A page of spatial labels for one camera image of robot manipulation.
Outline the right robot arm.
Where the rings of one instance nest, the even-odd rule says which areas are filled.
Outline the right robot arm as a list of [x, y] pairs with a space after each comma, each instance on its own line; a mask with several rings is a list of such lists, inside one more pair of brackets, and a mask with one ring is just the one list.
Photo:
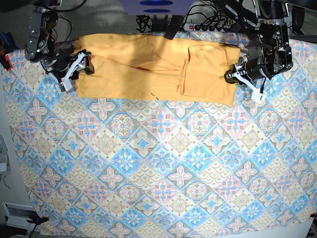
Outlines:
[[78, 79], [79, 72], [87, 75], [94, 73], [91, 52], [75, 49], [75, 42], [57, 41], [54, 33], [58, 20], [65, 19], [62, 12], [77, 10], [85, 4], [83, 1], [72, 9], [59, 10], [60, 0], [33, 0], [35, 6], [29, 22], [29, 36], [25, 57], [31, 63], [40, 63], [47, 74], [53, 75], [58, 82], [64, 78]]

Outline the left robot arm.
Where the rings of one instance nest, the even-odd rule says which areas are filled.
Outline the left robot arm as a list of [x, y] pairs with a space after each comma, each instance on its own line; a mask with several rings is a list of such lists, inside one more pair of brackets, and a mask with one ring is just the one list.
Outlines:
[[256, 14], [256, 19], [260, 21], [260, 26], [257, 34], [253, 34], [246, 26], [247, 14], [242, 3], [241, 0], [238, 2], [238, 23], [249, 40], [261, 47], [262, 54], [255, 59], [250, 59], [248, 55], [240, 58], [224, 78], [230, 84], [243, 84], [238, 76], [251, 83], [261, 79], [264, 84], [266, 79], [270, 80], [293, 67], [288, 26], [285, 22], [288, 8], [285, 3], [277, 0], [258, 1], [260, 13]]

